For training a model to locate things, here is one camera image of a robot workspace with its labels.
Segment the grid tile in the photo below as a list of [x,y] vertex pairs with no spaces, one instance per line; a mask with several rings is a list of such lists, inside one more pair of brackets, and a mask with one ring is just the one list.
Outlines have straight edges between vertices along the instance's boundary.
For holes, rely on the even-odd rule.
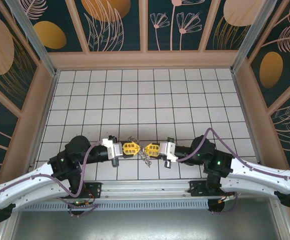
[[[146,69],[63,71],[49,112],[36,166],[63,151],[75,136],[91,143],[109,135],[121,141],[134,136],[143,146],[175,138],[190,146],[213,127],[226,144],[247,161],[256,162],[244,116],[228,69]],[[214,140],[218,150],[228,152]],[[154,159],[151,168],[138,156],[89,164],[86,181],[205,178],[203,166]]]

